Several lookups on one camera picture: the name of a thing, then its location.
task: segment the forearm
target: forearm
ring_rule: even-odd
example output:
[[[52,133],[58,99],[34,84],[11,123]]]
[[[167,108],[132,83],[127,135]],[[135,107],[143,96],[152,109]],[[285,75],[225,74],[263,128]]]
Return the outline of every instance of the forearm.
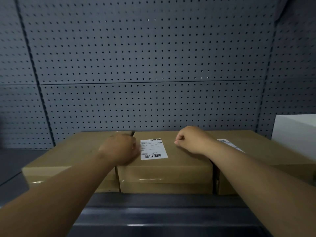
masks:
[[[316,188],[217,140],[205,150],[275,237],[315,235]]]
[[[0,209],[0,236],[65,236],[113,167],[97,154],[30,189]]]

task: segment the gray pegboard wall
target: gray pegboard wall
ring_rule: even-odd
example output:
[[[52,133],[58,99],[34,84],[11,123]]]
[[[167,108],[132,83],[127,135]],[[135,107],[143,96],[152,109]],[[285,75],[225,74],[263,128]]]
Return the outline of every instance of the gray pegboard wall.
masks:
[[[19,0],[41,84],[265,78],[276,0]]]
[[[316,78],[316,0],[292,0],[276,27],[268,79]]]
[[[36,83],[14,0],[0,4],[0,85]]]
[[[276,115],[316,113],[316,79],[268,80],[257,132],[271,138]]]
[[[79,131],[255,130],[262,81],[44,85],[55,141]]]
[[[0,133],[6,148],[53,146],[36,85],[0,86]]]

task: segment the label sticker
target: label sticker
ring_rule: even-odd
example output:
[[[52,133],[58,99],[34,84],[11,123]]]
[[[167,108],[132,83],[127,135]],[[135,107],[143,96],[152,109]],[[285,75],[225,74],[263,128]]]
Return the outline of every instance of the label sticker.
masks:
[[[225,143],[225,144],[228,144],[228,145],[234,147],[234,148],[237,149],[237,150],[242,151],[241,149],[239,149],[237,146],[235,146],[233,143],[231,143],[231,142],[230,142],[229,140],[227,140],[227,139],[217,139],[217,140],[218,140],[218,141],[221,141],[221,142],[223,142],[223,143]]]
[[[140,141],[140,159],[163,159],[168,158],[161,139],[149,139]]]

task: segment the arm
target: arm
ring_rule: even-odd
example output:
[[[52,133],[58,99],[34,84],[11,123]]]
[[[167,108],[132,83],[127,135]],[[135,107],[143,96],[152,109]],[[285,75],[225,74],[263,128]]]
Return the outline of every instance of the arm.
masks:
[[[182,129],[175,144],[211,159],[274,237],[316,235],[316,188],[210,137]]]
[[[65,236],[105,176],[139,152],[128,135],[108,138],[98,153],[0,209],[0,236]]]

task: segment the barcode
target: barcode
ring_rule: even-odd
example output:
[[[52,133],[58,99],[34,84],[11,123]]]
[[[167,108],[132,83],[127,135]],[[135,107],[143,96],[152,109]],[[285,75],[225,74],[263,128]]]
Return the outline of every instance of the barcode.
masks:
[[[161,154],[145,155],[145,158],[161,157]]]

